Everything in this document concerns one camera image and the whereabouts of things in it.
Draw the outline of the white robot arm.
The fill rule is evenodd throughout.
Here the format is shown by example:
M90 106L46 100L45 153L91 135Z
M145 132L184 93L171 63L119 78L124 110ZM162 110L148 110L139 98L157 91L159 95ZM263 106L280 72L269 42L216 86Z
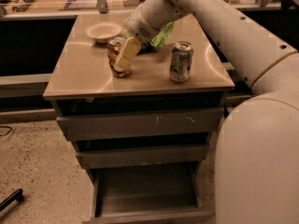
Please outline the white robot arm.
M221 125L216 224L299 224L299 54L223 0L146 0L126 21L146 43L192 14L254 93Z

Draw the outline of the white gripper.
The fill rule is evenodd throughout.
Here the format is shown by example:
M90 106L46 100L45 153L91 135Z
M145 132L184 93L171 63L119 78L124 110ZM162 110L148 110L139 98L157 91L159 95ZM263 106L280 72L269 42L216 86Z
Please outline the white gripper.
M125 23L130 37L121 45L120 53L113 65L113 68L118 72L123 72L130 67L131 61L141 50L141 43L150 42L153 37L160 33L147 22L142 13L141 5L132 12Z

